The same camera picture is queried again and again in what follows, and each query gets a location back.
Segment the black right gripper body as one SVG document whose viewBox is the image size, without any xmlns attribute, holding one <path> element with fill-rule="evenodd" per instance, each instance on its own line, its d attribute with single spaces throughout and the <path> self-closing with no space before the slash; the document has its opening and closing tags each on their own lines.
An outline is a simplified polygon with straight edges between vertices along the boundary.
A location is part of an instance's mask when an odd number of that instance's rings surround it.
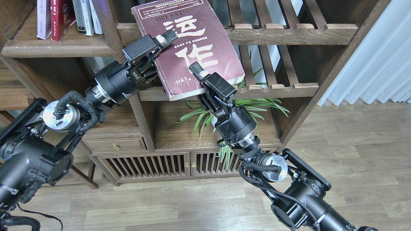
<svg viewBox="0 0 411 231">
<path fill-rule="evenodd" d="M 222 139 L 231 145 L 251 145 L 256 122 L 244 106 L 237 106 L 232 99 L 236 89 L 216 72 L 197 75 L 205 93 L 197 96 L 201 107 L 216 117 L 215 129 Z"/>
</svg>

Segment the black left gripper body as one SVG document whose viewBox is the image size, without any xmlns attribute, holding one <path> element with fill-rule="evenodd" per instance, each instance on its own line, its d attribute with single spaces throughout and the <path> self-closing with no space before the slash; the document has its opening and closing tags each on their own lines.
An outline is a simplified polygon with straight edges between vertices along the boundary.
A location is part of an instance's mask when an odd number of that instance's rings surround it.
<svg viewBox="0 0 411 231">
<path fill-rule="evenodd" d="M 95 106 L 112 101 L 122 104 L 140 90 L 140 83 L 150 83 L 158 76 L 154 59 L 160 54 L 161 42 L 146 35 L 125 47 L 126 61 L 114 61 L 95 74 Z"/>
</svg>

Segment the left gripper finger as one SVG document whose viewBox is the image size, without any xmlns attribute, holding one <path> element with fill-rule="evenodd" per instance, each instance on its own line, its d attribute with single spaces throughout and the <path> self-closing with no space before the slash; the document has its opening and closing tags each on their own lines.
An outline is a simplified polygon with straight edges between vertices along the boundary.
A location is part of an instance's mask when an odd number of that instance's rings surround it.
<svg viewBox="0 0 411 231">
<path fill-rule="evenodd" d="M 178 35 L 176 34 L 174 30 L 168 30 L 162 35 L 157 35 L 156 41 L 160 44 L 161 47 L 167 47 L 177 38 L 178 38 Z"/>
</svg>

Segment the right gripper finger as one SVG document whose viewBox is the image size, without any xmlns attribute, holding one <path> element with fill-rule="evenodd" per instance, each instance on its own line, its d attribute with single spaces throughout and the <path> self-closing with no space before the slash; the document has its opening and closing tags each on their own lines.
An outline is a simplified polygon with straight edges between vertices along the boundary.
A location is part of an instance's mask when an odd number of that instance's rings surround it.
<svg viewBox="0 0 411 231">
<path fill-rule="evenodd" d="M 203 80 L 210 75 L 207 70 L 204 70 L 198 62 L 194 62 L 189 66 L 189 70 L 193 73 L 193 75 L 199 80 Z"/>
</svg>

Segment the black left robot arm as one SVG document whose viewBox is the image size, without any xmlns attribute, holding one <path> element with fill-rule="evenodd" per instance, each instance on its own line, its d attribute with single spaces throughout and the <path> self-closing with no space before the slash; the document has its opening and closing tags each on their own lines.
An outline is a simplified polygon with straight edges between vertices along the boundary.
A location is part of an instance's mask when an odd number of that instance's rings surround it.
<svg viewBox="0 0 411 231">
<path fill-rule="evenodd" d="M 40 230 L 36 219 L 9 212 L 29 202 L 43 184 L 55 185 L 69 172 L 72 152 L 87 130 L 135 95 L 139 83 L 158 76 L 153 60 L 177 37 L 173 30 L 155 38 L 145 35 L 122 50 L 125 62 L 114 61 L 95 74 L 97 85 L 85 97 L 70 91 L 51 103 L 37 98 L 1 132 L 2 231 L 21 225 Z"/>
</svg>

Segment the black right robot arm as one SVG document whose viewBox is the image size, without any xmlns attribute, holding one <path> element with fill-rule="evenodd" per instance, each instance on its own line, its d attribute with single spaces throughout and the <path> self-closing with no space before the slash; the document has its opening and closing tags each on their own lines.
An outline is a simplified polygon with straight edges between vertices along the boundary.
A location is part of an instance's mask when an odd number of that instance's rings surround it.
<svg viewBox="0 0 411 231">
<path fill-rule="evenodd" d="M 283 225 L 292 231 L 302 226 L 313 231 L 376 230 L 356 227 L 325 202 L 331 184 L 290 149 L 261 150 L 260 139 L 253 135 L 256 122 L 244 106 L 236 105 L 232 99 L 236 89 L 230 83 L 198 62 L 189 70 L 205 90 L 197 96 L 202 109 L 216 117 L 214 127 L 222 136 L 217 145 L 229 146 L 237 155 L 240 176 L 271 200 L 271 210 Z"/>
</svg>

